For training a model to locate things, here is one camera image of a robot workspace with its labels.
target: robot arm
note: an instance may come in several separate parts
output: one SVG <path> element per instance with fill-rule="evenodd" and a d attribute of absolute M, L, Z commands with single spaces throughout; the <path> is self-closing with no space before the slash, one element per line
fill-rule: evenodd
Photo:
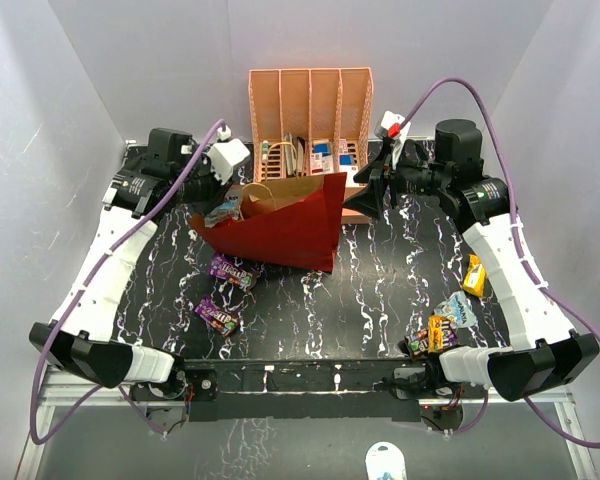
<path fill-rule="evenodd" d="M 220 141 L 206 152 L 158 218 L 144 223 L 111 252 L 111 244 L 137 228 L 165 196 L 197 145 L 188 133 L 153 129 L 146 154 L 127 161 L 114 175 L 103 199 L 98 230 L 71 290 L 50 324 L 35 323 L 29 333 L 31 343 L 42 350 L 55 322 L 76 293 L 84 290 L 51 346 L 50 363 L 107 388 L 123 381 L 173 380 L 177 358 L 172 354 L 110 339 L 118 304 L 140 254 L 158 228 L 156 222 L 178 203 L 191 204 L 203 214 L 211 211 L 231 186 L 234 169 L 248 158 L 249 151 L 240 140 L 229 140 L 228 129 L 218 136 Z M 85 289 L 86 276 L 103 255 L 109 256 L 108 261 Z"/>
<path fill-rule="evenodd" d="M 405 143 L 400 115 L 387 112 L 376 134 L 383 147 L 378 157 L 354 181 L 367 183 L 345 207 L 379 218 L 384 194 L 391 206 L 400 194 L 435 195 L 468 245 L 480 257 L 502 306 L 511 346 L 459 347 L 430 359 L 434 383 L 471 382 L 494 386 L 507 400 L 541 392 L 573 381 L 599 353 L 592 334 L 579 335 L 560 308 L 539 290 L 523 269 L 511 229 L 520 228 L 525 259 L 539 270 L 524 241 L 520 220 L 511 225 L 507 186 L 482 173 L 482 134 L 469 120 L 445 120 L 436 126 L 435 161 L 395 161 Z"/>

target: marble tabletop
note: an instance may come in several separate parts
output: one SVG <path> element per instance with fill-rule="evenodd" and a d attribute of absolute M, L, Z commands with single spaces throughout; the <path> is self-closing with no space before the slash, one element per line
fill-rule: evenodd
<path fill-rule="evenodd" d="M 424 142 L 432 154 L 431 142 Z M 379 144 L 370 143 L 374 156 Z M 249 183 L 253 166 L 237 174 Z M 404 196 L 381 220 L 343 225 L 332 274 L 250 263 L 249 293 L 206 274 L 211 247 L 187 224 L 192 211 L 167 213 L 142 253 L 118 309 L 113 340 L 150 345 L 185 359 L 304 360 L 402 356 L 398 342 L 426 328 L 433 308 L 461 288 L 469 247 L 437 199 Z M 462 343 L 504 346 L 508 333 L 495 295 L 472 299 L 478 324 Z M 210 295 L 242 325 L 223 338 L 193 313 Z"/>

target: purple candy package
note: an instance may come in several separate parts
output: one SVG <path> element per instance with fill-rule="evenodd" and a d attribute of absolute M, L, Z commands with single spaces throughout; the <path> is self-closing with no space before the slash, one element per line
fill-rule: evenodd
<path fill-rule="evenodd" d="M 211 257 L 211 263 L 207 269 L 207 274 L 218 277 L 221 280 L 228 280 L 230 283 L 237 285 L 245 291 L 251 290 L 258 279 L 258 274 L 256 272 L 249 272 L 240 267 L 236 267 L 220 253 L 214 253 L 213 257 Z"/>
<path fill-rule="evenodd" d="M 239 317 L 221 310 L 209 296 L 204 297 L 193 311 L 223 337 L 231 335 L 236 327 L 240 325 Z"/>

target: gray floor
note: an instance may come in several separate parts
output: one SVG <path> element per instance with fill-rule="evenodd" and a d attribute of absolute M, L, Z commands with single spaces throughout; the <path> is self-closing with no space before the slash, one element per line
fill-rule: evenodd
<path fill-rule="evenodd" d="M 557 420 L 553 405 L 544 408 Z M 477 409 L 467 407 L 465 418 Z M 189 423 L 162 441 L 128 408 L 89 407 L 50 441 L 37 479 L 362 480 L 378 441 L 402 450 L 409 480 L 576 478 L 565 442 L 526 405 L 495 404 L 449 441 L 384 419 Z"/>

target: gift bag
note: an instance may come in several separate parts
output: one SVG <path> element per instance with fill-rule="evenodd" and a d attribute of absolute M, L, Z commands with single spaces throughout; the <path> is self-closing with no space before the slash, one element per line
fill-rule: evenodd
<path fill-rule="evenodd" d="M 196 214 L 189 224 L 216 252 L 332 272 L 346 180 L 335 173 L 245 185 L 243 220 L 206 228 Z"/>

